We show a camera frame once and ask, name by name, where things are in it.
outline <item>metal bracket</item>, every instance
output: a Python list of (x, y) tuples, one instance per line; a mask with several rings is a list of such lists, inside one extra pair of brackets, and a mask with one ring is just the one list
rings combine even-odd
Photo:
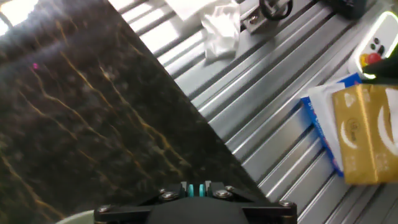
[[(270, 14), (279, 15), (284, 13), (289, 0), (276, 0), (276, 1), (262, 0), (262, 1), (269, 3), (267, 5), (270, 7), (269, 8)], [(246, 26), (246, 29), (250, 33), (256, 31), (260, 26), (262, 26), (267, 21), (267, 18), (261, 13), (259, 5), (248, 10), (248, 12), (242, 15), (242, 17), (244, 19), (241, 20), (241, 23)]]

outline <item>black cable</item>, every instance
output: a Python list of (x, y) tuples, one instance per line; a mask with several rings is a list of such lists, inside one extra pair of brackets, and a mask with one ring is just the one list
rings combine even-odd
[(265, 18), (267, 18), (267, 19), (269, 19), (271, 21), (279, 21), (279, 20), (282, 20), (282, 19), (285, 19), (286, 17), (288, 17), (290, 15), (290, 13), (292, 12), (292, 10), (293, 10), (293, 0), (290, 0), (287, 3), (287, 11), (283, 15), (272, 16), (267, 11), (267, 6), (265, 4), (265, 0), (260, 0), (260, 10), (261, 10), (261, 13), (264, 15)]

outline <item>white plastic part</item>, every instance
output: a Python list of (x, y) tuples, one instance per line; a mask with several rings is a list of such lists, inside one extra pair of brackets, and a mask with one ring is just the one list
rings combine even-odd
[(234, 54), (239, 44), (239, 4), (234, 0), (219, 0), (203, 8), (200, 17), (207, 30), (206, 59), (215, 60)]
[[(380, 40), (379, 45), (385, 47), (385, 54), (382, 55), (382, 58), (390, 57), (398, 44), (398, 17), (393, 12), (383, 12), (362, 42), (358, 45), (353, 56), (349, 60), (348, 68), (350, 73), (363, 73), (360, 57), (362, 54), (377, 52), (377, 49), (373, 50), (370, 47), (375, 38)], [(373, 74), (364, 73), (362, 78), (374, 79), (375, 77), (376, 76)]]
[(93, 224), (94, 210), (85, 211), (65, 218), (56, 224)]

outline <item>white device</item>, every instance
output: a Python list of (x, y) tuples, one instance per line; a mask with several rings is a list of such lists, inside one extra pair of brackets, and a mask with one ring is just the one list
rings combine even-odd
[(375, 58), (390, 57), (397, 44), (398, 17), (392, 12), (383, 12), (349, 59), (349, 72), (358, 72), (361, 78), (375, 78), (373, 74), (363, 74), (362, 68)]

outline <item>white cloth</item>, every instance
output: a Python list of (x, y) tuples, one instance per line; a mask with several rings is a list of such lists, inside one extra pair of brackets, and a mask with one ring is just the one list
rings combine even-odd
[(207, 30), (206, 59), (234, 54), (238, 49), (241, 28), (239, 4), (234, 0), (219, 0), (203, 8), (200, 18)]
[(184, 21), (217, 0), (165, 0)]

